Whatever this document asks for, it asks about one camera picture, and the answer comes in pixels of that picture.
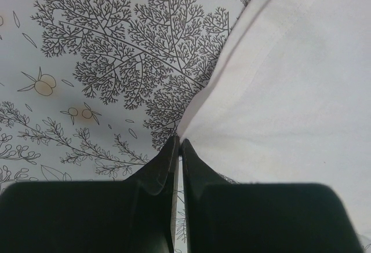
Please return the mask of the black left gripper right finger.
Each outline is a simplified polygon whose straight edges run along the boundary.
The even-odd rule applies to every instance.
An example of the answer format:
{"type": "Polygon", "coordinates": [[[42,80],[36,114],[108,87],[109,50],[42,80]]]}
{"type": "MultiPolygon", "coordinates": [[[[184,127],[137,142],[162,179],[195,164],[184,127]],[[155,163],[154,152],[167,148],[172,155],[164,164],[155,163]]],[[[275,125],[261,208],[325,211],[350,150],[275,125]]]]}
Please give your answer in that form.
{"type": "Polygon", "coordinates": [[[345,208],[321,184],[232,184],[181,146],[189,252],[362,252],[345,208]]]}

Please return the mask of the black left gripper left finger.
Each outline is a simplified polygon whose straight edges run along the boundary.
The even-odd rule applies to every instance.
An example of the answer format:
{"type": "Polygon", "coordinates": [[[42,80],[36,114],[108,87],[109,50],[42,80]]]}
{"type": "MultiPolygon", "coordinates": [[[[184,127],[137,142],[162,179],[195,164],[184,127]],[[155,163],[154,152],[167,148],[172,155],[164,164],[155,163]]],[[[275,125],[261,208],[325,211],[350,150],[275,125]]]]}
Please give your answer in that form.
{"type": "Polygon", "coordinates": [[[179,138],[124,181],[21,182],[1,195],[2,252],[173,252],[179,138]]]}

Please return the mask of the white t-shirt with black print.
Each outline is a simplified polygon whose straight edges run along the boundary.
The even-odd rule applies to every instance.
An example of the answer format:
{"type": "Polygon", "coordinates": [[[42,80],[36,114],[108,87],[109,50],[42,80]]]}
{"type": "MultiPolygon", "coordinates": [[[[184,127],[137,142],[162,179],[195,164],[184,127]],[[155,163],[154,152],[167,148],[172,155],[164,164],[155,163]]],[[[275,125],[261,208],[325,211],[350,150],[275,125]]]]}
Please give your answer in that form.
{"type": "Polygon", "coordinates": [[[239,182],[316,182],[370,236],[370,0],[251,0],[178,127],[239,182]]]}

